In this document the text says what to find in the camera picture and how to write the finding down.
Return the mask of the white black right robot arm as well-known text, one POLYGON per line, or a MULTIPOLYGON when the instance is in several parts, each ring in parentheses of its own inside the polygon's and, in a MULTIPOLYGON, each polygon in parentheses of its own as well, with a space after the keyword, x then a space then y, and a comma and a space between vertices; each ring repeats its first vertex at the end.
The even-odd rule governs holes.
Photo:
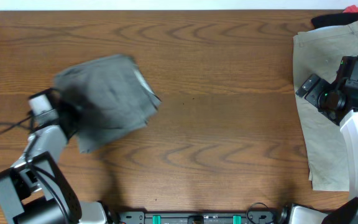
POLYGON ((331 213, 291 205, 286 223, 358 223, 358 79, 343 77, 332 83, 312 74, 296 95, 315 106, 338 125, 343 135, 349 168, 349 201, 331 213))

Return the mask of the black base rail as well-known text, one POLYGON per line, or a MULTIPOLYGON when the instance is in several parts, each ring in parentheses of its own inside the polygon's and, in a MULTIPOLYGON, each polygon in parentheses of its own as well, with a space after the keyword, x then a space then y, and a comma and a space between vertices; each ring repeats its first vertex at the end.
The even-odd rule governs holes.
POLYGON ((288 207, 281 211, 262 208, 261 204, 243 213, 168 213, 168 212, 114 212, 106 210, 107 222, 114 224, 276 224, 288 223, 288 207))

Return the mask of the beige khaki shorts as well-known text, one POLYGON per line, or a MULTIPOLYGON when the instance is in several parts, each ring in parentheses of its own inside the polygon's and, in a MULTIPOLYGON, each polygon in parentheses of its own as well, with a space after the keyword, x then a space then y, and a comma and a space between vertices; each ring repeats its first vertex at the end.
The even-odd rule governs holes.
MULTIPOLYGON (((299 32, 293 38, 293 85, 298 90, 312 74, 329 83, 344 56, 358 55, 358 21, 345 26, 299 32)), ((347 151, 339 126, 324 117, 305 99, 296 106, 306 144, 309 180, 313 190, 347 191, 347 151)))

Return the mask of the black garment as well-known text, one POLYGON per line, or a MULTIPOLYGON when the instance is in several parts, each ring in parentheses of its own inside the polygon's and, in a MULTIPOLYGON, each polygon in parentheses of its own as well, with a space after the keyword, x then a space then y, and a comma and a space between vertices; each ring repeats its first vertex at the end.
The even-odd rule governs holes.
POLYGON ((326 14, 311 19, 315 29, 328 26, 345 26, 358 21, 358 13, 326 14))

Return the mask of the grey shorts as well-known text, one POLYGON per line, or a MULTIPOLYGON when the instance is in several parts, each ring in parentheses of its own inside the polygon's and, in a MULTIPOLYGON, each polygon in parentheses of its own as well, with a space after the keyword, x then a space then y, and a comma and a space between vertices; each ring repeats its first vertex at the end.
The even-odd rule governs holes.
POLYGON ((81 153, 146 127, 161 104, 135 60, 117 54, 69 67, 54 87, 81 113, 76 139, 81 153))

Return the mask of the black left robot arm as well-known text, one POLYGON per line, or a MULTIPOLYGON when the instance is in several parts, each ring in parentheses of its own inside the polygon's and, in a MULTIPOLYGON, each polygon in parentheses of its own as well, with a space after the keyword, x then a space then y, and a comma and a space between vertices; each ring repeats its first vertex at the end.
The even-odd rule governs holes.
POLYGON ((49 88, 29 97, 23 154, 0 172, 0 207, 8 223, 108 223, 100 202, 81 202, 58 167, 78 129, 78 110, 49 88))

